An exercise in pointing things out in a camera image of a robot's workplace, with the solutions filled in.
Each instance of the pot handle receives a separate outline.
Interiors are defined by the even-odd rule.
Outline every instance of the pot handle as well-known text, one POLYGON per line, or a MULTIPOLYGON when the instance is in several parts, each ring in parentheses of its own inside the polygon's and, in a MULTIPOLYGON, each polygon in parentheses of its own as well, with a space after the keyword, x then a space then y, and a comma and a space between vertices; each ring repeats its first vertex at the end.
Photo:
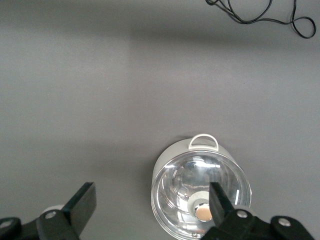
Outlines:
POLYGON ((213 136, 203 133, 203 134, 198 134, 198 135, 194 136, 191 139, 188 149, 189 150, 204 149, 204 150, 214 150, 214 151, 218 152, 219 151, 219 145, 218 145, 217 140, 213 136), (196 139, 200 138, 200 137, 207 137, 207 138, 212 139, 212 142, 214 142, 215 145, 208 145, 207 142, 204 143, 204 144, 195 144, 195 145, 193 145, 194 141, 196 139))

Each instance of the gray surface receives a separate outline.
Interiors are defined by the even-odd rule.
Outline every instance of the gray surface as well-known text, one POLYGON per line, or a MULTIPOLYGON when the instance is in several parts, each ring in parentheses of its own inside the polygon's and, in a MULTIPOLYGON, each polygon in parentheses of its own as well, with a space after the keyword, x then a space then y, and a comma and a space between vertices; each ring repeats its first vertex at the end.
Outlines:
MULTIPOLYGON (((319 12, 298 1, 318 27, 319 12)), ((30 221, 95 181, 83 240, 171 240, 150 206, 153 166, 210 133, 263 220, 292 216, 320 239, 319 36, 239 25, 204 0, 0 1, 0 215, 30 221)))

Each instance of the screw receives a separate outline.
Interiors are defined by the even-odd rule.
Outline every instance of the screw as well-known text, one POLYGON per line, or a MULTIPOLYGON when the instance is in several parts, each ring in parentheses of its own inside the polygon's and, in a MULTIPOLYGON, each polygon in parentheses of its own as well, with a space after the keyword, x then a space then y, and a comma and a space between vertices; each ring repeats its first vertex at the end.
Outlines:
POLYGON ((291 226, 291 223, 289 222, 289 220, 285 219, 285 218, 279 218, 278 222, 284 227, 290 227, 291 226))
POLYGON ((52 219, 57 213, 55 211, 51 211, 51 212, 48 212, 44 218, 45 219, 52 219))
POLYGON ((248 214, 243 210, 237 211, 236 214, 239 218, 242 218, 242 219, 246 219, 248 217, 248 214))
POLYGON ((9 227, 12 223, 13 223, 13 220, 4 221, 3 223, 0 224, 0 229, 4 229, 6 227, 9 227))

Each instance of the transparent lid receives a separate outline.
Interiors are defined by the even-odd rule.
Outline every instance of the transparent lid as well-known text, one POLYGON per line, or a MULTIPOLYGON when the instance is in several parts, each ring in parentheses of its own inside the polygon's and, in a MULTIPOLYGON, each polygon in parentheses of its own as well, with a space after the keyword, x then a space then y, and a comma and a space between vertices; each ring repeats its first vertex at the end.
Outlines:
POLYGON ((208 212, 210 182, 220 183, 232 204, 250 206, 250 185, 233 160, 212 151, 186 152, 169 161, 152 183, 152 210, 164 230, 194 240, 215 225, 208 212))

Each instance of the beige circle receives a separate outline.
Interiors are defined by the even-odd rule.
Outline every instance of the beige circle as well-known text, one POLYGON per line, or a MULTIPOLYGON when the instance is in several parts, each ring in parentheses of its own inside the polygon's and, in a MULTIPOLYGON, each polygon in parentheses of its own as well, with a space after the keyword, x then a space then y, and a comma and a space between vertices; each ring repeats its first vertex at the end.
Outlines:
POLYGON ((207 222, 212 219, 210 207, 208 204, 202 204, 195 209, 195 216, 202 222, 207 222))

